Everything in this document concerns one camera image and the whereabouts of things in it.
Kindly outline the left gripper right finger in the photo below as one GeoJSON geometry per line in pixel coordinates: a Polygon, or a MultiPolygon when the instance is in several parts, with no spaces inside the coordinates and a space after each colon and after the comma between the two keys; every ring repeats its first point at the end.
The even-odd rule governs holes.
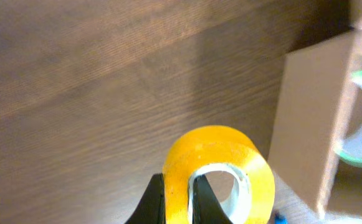
{"type": "Polygon", "coordinates": [[[231,224],[205,175],[193,182],[193,224],[231,224]]]}

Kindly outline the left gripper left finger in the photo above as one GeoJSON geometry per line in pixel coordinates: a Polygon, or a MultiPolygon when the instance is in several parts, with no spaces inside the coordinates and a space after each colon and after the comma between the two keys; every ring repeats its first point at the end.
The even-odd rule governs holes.
{"type": "Polygon", "coordinates": [[[165,224],[164,178],[154,174],[125,224],[165,224]]]}

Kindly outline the small yellow tape roll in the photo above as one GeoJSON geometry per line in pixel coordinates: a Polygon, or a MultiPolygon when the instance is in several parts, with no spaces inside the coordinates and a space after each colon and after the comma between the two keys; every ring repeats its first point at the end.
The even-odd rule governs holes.
{"type": "Polygon", "coordinates": [[[220,209],[232,223],[267,223],[275,198],[274,175],[253,142],[228,126],[204,126],[181,136],[164,162],[167,223],[193,220],[193,182],[209,172],[233,175],[220,209]]]}

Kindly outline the brown cardboard box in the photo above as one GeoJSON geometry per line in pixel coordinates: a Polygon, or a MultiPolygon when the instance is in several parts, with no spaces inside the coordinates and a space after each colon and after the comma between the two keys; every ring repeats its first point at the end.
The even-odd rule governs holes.
{"type": "Polygon", "coordinates": [[[268,162],[319,217],[362,217],[362,168],[336,150],[362,70],[362,1],[322,1],[287,54],[268,162]]]}

